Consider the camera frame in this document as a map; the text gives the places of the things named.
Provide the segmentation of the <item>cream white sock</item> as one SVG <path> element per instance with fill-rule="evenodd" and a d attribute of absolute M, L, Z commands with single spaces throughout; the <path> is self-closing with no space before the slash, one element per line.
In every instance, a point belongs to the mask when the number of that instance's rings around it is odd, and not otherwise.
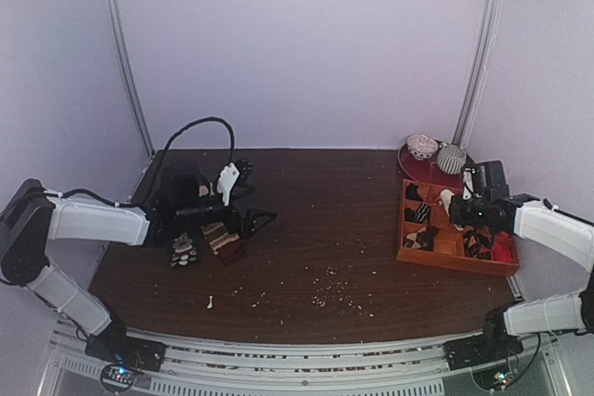
<path fill-rule="evenodd" d="M 445 214 L 447 216 L 450 216 L 450 206 L 452 203 L 452 198 L 455 195 L 456 195 L 456 193 L 450 189 L 443 189 L 439 194 L 441 205 L 444 208 Z"/>

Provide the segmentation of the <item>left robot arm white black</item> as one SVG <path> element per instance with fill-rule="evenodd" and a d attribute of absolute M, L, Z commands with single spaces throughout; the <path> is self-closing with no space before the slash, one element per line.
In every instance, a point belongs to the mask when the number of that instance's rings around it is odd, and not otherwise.
<path fill-rule="evenodd" d="M 236 201 L 254 188 L 247 159 L 230 162 L 209 180 L 191 161 L 161 173 L 157 191 L 143 203 L 106 200 L 84 189 L 50 191 L 26 180 L 1 212 L 1 281 L 25 287 L 62 313 L 114 363 L 134 352 L 127 329 L 113 311 L 61 271 L 46 253 L 52 240 L 94 240 L 132 247 L 164 247 L 173 267 L 198 259 L 199 243 L 214 254 L 247 240 L 274 222 L 273 211 L 240 211 Z"/>

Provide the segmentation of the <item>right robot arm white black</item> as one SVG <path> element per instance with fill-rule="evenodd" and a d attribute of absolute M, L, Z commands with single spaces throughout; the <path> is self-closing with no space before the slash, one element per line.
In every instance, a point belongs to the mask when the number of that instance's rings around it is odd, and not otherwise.
<path fill-rule="evenodd" d="M 499 198 L 454 195 L 448 205 L 454 225 L 487 228 L 535 242 L 593 273 L 593 223 L 561 211 L 547 199 L 528 194 Z M 585 289 L 516 303 L 485 318 L 489 328 L 476 340 L 476 352 L 495 360 L 511 337 L 545 332 L 593 332 L 593 280 Z"/>

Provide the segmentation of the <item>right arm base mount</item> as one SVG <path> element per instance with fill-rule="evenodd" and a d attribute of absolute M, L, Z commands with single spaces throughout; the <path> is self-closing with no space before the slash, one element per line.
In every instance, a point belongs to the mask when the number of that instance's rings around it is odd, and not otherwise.
<path fill-rule="evenodd" d="M 449 340 L 443 349 L 449 369 L 454 371 L 504 360 L 510 354 L 520 354 L 523 344 L 518 337 L 510 336 L 501 324 L 487 321 L 481 334 Z"/>

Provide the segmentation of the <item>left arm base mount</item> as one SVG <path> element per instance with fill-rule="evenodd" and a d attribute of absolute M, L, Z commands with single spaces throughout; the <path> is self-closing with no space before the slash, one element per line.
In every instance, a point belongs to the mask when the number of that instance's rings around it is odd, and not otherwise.
<path fill-rule="evenodd" d="M 159 372 L 166 353 L 166 345 L 159 341 L 130 337 L 116 332 L 90 335 L 86 341 L 86 355 L 123 365 L 127 368 Z"/>

